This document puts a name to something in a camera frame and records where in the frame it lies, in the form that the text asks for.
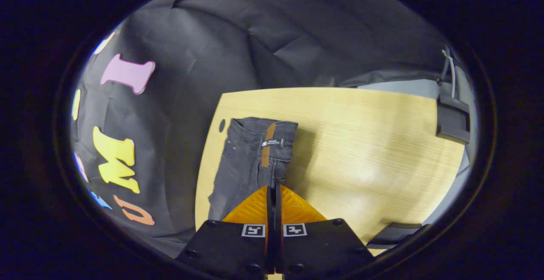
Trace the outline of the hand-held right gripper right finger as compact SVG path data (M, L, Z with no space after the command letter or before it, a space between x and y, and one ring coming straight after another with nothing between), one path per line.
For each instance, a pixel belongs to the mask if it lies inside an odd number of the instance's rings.
M346 220L326 219L285 187L274 190L274 272L283 279L339 279L374 262Z

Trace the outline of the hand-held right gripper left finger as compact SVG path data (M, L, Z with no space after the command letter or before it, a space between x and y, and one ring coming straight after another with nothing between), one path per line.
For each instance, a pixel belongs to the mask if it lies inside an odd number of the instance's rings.
M268 204L264 186L223 220L206 220L176 260L219 279L267 279L272 274Z

